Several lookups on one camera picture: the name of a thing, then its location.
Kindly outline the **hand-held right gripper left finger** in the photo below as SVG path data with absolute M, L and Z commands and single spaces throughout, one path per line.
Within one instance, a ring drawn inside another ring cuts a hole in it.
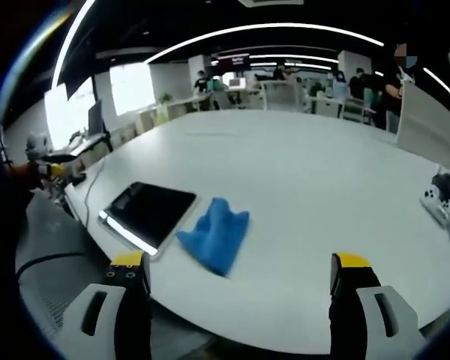
M 148 269 L 145 251 L 121 254 L 69 304 L 55 337 L 63 359 L 152 357 Z

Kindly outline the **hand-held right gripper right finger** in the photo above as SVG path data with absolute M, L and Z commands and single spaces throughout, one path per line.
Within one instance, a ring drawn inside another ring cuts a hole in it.
M 416 312 L 363 256 L 331 255 L 330 296 L 331 359 L 416 359 L 425 346 Z

